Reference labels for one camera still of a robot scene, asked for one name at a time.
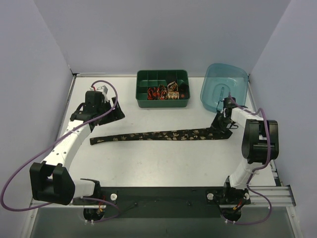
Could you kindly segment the black gold floral tie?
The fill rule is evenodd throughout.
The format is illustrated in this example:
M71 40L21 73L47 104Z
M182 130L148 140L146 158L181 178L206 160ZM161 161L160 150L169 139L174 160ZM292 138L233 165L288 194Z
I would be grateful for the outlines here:
M232 135L230 130L218 130L213 127L199 129L181 129L170 131L153 131L127 133L90 138L90 145L119 141L197 141L226 140Z

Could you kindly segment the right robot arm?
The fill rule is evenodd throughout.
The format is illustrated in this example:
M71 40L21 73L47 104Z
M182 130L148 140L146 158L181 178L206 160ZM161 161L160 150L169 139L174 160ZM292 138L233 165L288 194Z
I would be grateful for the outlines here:
M217 112L211 124L212 133L218 139L228 139L234 125L244 129L241 145L243 158L225 181L223 197L227 200L242 198L252 177L279 154L278 123L266 119L263 109L251 112L245 106L238 105L235 98L225 98L223 109Z

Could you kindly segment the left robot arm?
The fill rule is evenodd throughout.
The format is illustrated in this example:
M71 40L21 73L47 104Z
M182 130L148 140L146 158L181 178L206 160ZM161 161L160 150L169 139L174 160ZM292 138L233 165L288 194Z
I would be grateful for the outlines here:
M71 115L63 134L64 139L40 162L30 167L32 195L35 200L68 205L73 199L100 199L100 182L94 179L73 179L70 165L84 140L98 125L125 117L116 97L107 98L107 87L92 88Z

